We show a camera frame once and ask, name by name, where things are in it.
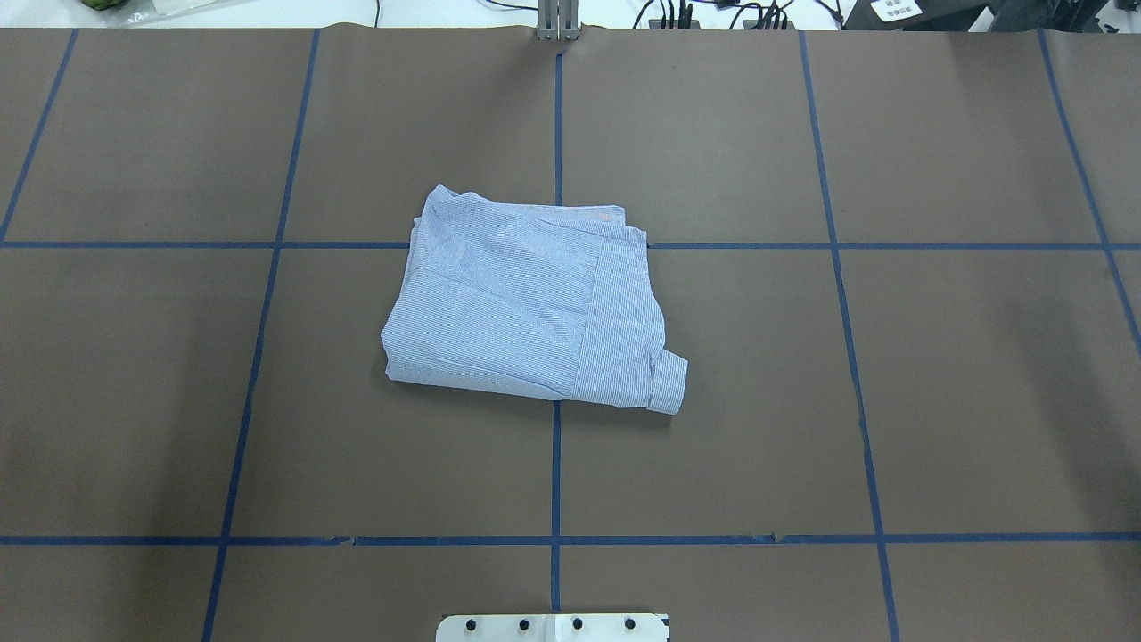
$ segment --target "green object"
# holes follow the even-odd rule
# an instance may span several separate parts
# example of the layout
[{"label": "green object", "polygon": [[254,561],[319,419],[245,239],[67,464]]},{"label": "green object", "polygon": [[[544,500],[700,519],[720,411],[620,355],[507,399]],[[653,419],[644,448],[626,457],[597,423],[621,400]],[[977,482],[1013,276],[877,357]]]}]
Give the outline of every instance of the green object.
[{"label": "green object", "polygon": [[122,5],[127,0],[80,0],[80,2],[87,5],[88,7],[95,9],[96,11],[103,11],[110,9],[118,5]]}]

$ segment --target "clear plastic wrap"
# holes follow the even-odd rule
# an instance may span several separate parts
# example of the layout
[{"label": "clear plastic wrap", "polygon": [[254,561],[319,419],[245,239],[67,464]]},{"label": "clear plastic wrap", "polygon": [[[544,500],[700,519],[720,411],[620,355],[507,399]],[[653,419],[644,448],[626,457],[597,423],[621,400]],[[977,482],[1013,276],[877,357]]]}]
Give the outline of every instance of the clear plastic wrap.
[{"label": "clear plastic wrap", "polygon": [[246,1],[249,0],[127,0],[118,7],[98,11],[98,16],[104,26],[132,27]]}]

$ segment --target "vertical blue line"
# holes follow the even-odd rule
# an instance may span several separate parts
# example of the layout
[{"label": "vertical blue line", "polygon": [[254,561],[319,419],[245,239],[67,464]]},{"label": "vertical blue line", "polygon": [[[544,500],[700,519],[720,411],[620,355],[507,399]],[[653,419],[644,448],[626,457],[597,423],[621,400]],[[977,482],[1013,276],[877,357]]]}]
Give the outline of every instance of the vertical blue line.
[{"label": "vertical blue line", "polygon": [[[563,55],[555,56],[555,204],[563,204]],[[551,612],[563,610],[563,403],[551,412]]]},{"label": "vertical blue line", "polygon": [[1042,48],[1042,59],[1046,64],[1046,78],[1050,80],[1050,92],[1054,97],[1054,106],[1058,108],[1058,120],[1061,121],[1062,132],[1066,133],[1066,143],[1069,144],[1070,155],[1074,156],[1074,165],[1077,168],[1077,176],[1082,180],[1082,190],[1085,192],[1085,202],[1090,205],[1090,214],[1093,216],[1093,225],[1098,228],[1098,237],[1101,238],[1101,249],[1109,261],[1109,271],[1114,275],[1114,286],[1117,287],[1117,298],[1122,301],[1125,311],[1125,323],[1128,324],[1130,334],[1133,335],[1133,348],[1141,357],[1141,331],[1138,330],[1136,316],[1133,315],[1133,306],[1130,304],[1128,293],[1125,291],[1125,283],[1122,281],[1122,273],[1117,269],[1117,259],[1114,250],[1109,246],[1109,234],[1106,231],[1104,221],[1101,219],[1101,211],[1098,209],[1098,201],[1093,197],[1093,188],[1090,186],[1090,178],[1085,172],[1085,163],[1082,162],[1082,154],[1077,151],[1077,140],[1074,138],[1074,130],[1070,129],[1069,117],[1066,115],[1066,105],[1062,104],[1062,95],[1058,90],[1058,79],[1054,78],[1054,63],[1050,57],[1050,44],[1046,41],[1046,32],[1038,30],[1038,46]]},{"label": "vertical blue line", "polygon": [[816,95],[812,90],[812,71],[808,59],[808,40],[804,32],[800,35],[800,60],[804,67],[804,90],[808,94],[808,114],[812,123],[812,143],[816,146],[816,169],[820,178],[820,194],[824,198],[824,216],[828,224],[828,242],[832,244],[832,270],[836,278],[836,293],[840,296],[840,318],[844,328],[844,344],[848,349],[848,371],[852,388],[856,391],[856,406],[859,412],[859,431],[864,442],[864,474],[867,478],[867,495],[872,504],[872,525],[875,528],[876,551],[880,556],[880,580],[883,583],[883,601],[888,613],[888,632],[892,642],[899,642],[899,624],[896,618],[896,595],[891,586],[891,569],[888,566],[888,545],[883,539],[883,518],[880,513],[880,493],[875,482],[875,464],[872,460],[872,439],[867,430],[867,414],[864,411],[864,389],[859,380],[859,363],[856,360],[856,344],[852,341],[851,316],[848,311],[848,292],[844,289],[843,269],[840,263],[840,247],[836,237],[836,222],[832,213],[832,195],[828,189],[828,173],[824,164],[824,146],[820,140],[820,122],[816,113]]},{"label": "vertical blue line", "polygon": [[258,339],[253,344],[253,363],[250,366],[250,381],[245,387],[245,405],[242,408],[242,425],[237,432],[237,448],[234,453],[234,465],[229,474],[229,490],[226,494],[226,511],[221,521],[221,543],[215,560],[213,579],[210,583],[210,600],[207,603],[207,616],[202,625],[202,642],[210,642],[213,636],[215,616],[218,612],[218,596],[221,592],[221,578],[226,570],[226,553],[229,547],[229,531],[234,523],[234,506],[237,503],[237,487],[242,478],[242,462],[245,458],[245,445],[250,437],[250,420],[253,415],[253,391],[258,385],[261,371],[261,353],[266,343],[266,323],[269,319],[269,303],[274,296],[274,285],[277,282],[277,265],[281,262],[282,242],[285,237],[285,224],[289,219],[290,198],[293,194],[293,177],[297,173],[297,160],[301,153],[301,137],[305,133],[305,116],[309,105],[309,90],[313,87],[313,70],[317,60],[317,44],[321,42],[321,30],[313,30],[313,41],[309,44],[309,64],[305,72],[305,86],[301,90],[301,106],[297,114],[297,129],[293,133],[293,147],[290,152],[289,171],[285,174],[285,188],[282,194],[282,209],[277,219],[277,239],[274,243],[273,258],[269,261],[269,277],[266,281],[266,293],[261,300],[261,317],[258,319]]},{"label": "vertical blue line", "polygon": [[19,168],[19,176],[16,185],[11,189],[11,197],[8,200],[8,209],[3,214],[3,222],[0,222],[0,241],[8,235],[8,226],[11,225],[11,217],[16,214],[16,204],[19,202],[19,193],[24,190],[24,180],[27,179],[27,171],[32,169],[32,159],[35,149],[40,146],[40,137],[43,136],[43,128],[48,124],[48,115],[51,114],[51,105],[59,94],[59,84],[64,81],[64,72],[67,71],[67,63],[71,62],[72,51],[75,49],[75,40],[79,38],[79,30],[73,29],[71,38],[67,39],[67,47],[64,49],[64,57],[59,60],[59,68],[56,70],[56,79],[51,81],[51,90],[48,91],[48,99],[43,103],[43,111],[40,112],[40,122],[35,124],[35,132],[32,133],[32,141],[27,145],[27,154],[24,155],[24,164]]}]

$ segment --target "shirt cuff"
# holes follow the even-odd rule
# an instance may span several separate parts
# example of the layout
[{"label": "shirt cuff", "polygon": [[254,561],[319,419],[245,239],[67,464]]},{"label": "shirt cuff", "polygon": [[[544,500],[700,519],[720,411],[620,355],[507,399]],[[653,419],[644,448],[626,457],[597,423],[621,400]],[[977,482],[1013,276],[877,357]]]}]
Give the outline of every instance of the shirt cuff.
[{"label": "shirt cuff", "polygon": [[654,363],[654,390],[649,396],[648,411],[677,415],[686,396],[686,371],[689,363],[663,350]]}]

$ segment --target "folded cloth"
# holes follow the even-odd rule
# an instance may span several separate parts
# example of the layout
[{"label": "folded cloth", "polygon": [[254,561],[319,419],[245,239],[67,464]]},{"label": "folded cloth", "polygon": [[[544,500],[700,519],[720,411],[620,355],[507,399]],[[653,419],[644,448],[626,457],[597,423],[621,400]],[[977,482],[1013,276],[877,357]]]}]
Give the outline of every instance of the folded cloth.
[{"label": "folded cloth", "polygon": [[686,389],[687,361],[663,350],[646,233],[616,205],[496,203],[436,186],[380,339],[398,382],[670,415]]}]

